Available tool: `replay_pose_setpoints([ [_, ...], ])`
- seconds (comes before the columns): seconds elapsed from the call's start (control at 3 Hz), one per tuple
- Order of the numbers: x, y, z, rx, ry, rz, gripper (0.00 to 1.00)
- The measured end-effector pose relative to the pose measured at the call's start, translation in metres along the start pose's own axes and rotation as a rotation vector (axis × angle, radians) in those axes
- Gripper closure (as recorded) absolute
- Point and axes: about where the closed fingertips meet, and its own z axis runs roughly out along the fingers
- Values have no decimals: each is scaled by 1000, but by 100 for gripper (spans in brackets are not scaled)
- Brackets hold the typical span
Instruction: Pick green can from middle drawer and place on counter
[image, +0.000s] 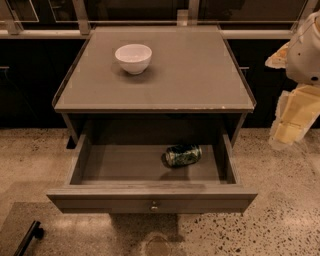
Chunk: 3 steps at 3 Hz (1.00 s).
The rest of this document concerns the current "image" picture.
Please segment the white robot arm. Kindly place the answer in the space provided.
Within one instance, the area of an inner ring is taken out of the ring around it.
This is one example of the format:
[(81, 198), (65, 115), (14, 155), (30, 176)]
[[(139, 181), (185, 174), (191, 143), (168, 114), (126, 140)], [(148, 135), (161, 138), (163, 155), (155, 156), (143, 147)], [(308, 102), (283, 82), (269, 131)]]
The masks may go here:
[(284, 68), (297, 83), (291, 92), (281, 93), (270, 130), (269, 144), (282, 150), (301, 141), (320, 116), (320, 11), (310, 14), (265, 65)]

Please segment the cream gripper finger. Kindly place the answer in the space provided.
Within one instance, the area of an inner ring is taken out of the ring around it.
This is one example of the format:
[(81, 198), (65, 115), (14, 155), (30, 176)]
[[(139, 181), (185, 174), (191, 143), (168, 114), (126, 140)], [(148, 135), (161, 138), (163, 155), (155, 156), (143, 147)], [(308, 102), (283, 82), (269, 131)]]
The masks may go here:
[(320, 116), (320, 87), (298, 84), (291, 92), (279, 97), (269, 144), (282, 150), (301, 141)]
[(275, 53), (273, 53), (266, 61), (265, 65), (274, 69), (285, 69), (287, 64), (287, 51), (289, 43), (285, 43)]

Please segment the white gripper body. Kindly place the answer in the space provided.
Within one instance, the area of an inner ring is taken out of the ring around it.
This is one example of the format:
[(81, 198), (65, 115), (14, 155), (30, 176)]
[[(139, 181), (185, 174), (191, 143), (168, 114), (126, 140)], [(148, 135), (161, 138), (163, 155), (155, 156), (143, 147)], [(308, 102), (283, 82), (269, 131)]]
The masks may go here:
[(299, 84), (320, 85), (320, 31), (315, 19), (304, 23), (291, 38), (286, 75)]

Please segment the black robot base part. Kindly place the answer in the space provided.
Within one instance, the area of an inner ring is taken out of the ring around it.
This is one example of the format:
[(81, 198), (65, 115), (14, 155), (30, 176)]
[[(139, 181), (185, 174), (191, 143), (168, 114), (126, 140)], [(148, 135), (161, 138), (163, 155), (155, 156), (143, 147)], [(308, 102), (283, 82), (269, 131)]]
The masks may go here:
[(33, 221), (13, 256), (23, 256), (33, 239), (41, 240), (43, 237), (44, 229), (41, 227), (41, 222)]

